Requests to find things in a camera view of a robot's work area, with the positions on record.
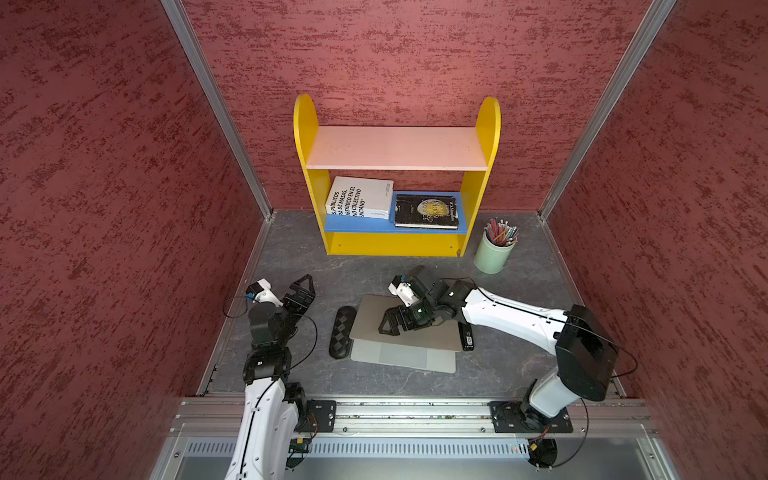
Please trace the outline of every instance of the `blue shelf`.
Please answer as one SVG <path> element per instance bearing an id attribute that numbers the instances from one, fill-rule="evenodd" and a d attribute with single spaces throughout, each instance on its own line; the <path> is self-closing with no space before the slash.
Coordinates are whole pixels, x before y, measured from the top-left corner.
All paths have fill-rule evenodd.
<path id="1" fill-rule="evenodd" d="M 458 210 L 458 229 L 448 228 L 406 228 L 395 227 L 395 198 L 397 194 L 414 195 L 452 195 L 456 197 L 456 208 Z M 467 222 L 464 217 L 464 206 L 462 205 L 462 195 L 459 192 L 402 192 L 392 193 L 392 206 L 389 209 L 389 220 L 382 218 L 359 218 L 348 217 L 346 215 L 328 215 L 326 217 L 326 232 L 346 232 L 346 233 L 443 233 L 451 235 L 466 235 Z"/>

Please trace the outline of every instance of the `black mounting plate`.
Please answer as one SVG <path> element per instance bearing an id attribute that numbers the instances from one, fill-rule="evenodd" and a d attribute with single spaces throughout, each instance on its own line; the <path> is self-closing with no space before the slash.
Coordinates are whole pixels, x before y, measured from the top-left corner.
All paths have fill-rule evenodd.
<path id="1" fill-rule="evenodd" d="M 307 400 L 306 414 L 308 422 L 299 428 L 299 432 L 331 433 L 336 424 L 336 402 L 333 400 Z"/>
<path id="2" fill-rule="evenodd" d="M 541 433 L 523 425 L 520 402 L 490 402 L 488 406 L 491 407 L 491 420 L 496 433 Z M 562 409 L 549 425 L 549 433 L 573 433 L 573 431 L 574 426 L 566 409 Z"/>

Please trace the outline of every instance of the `black remote control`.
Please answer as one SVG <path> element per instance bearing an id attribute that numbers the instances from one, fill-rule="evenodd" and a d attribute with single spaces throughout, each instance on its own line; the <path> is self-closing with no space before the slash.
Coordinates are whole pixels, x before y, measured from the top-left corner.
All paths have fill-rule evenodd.
<path id="1" fill-rule="evenodd" d="M 475 337 L 472 336 L 472 325 L 459 322 L 458 336 L 462 339 L 462 348 L 465 352 L 471 352 L 475 349 Z"/>

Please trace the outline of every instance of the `green cylindrical cup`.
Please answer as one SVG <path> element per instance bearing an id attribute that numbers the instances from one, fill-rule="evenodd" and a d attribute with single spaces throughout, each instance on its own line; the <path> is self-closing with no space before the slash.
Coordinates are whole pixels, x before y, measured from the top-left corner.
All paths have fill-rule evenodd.
<path id="1" fill-rule="evenodd" d="M 475 253 L 475 266 L 483 273 L 499 273 L 509 257 L 509 252 L 514 247 L 514 244 L 509 247 L 497 247 L 488 240 L 488 235 L 483 232 L 480 246 Z"/>

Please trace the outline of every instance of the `red textured wall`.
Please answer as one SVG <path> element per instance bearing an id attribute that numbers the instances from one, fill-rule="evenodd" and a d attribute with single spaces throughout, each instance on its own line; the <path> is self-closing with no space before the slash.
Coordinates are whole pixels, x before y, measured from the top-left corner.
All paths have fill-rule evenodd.
<path id="1" fill-rule="evenodd" d="M 550 217 L 690 479 L 768 478 L 766 25 L 678 0 Z"/>
<path id="2" fill-rule="evenodd" d="M 0 27 L 0 478 L 145 478 L 260 214 L 160 2 Z"/>
<path id="3" fill-rule="evenodd" d="M 255 168 L 279 208 L 311 208 L 293 102 L 321 124 L 474 126 L 502 106 L 482 207 L 537 210 L 650 2 L 186 0 Z M 346 172 L 456 190 L 457 172 Z"/>

